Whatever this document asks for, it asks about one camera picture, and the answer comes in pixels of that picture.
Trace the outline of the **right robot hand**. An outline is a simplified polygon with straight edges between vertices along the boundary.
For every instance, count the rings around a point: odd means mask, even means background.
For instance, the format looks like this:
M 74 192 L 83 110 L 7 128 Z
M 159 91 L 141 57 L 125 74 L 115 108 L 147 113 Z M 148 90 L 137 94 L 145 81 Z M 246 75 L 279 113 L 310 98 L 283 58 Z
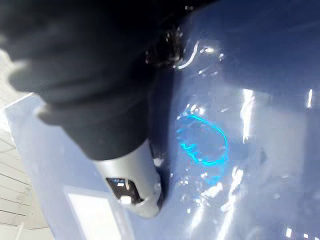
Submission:
M 209 0 L 3 0 L 0 48 L 9 84 L 44 102 L 93 162 L 114 198 L 144 218 L 161 209 L 149 141 L 149 95 L 159 69 L 182 57 L 180 23 Z

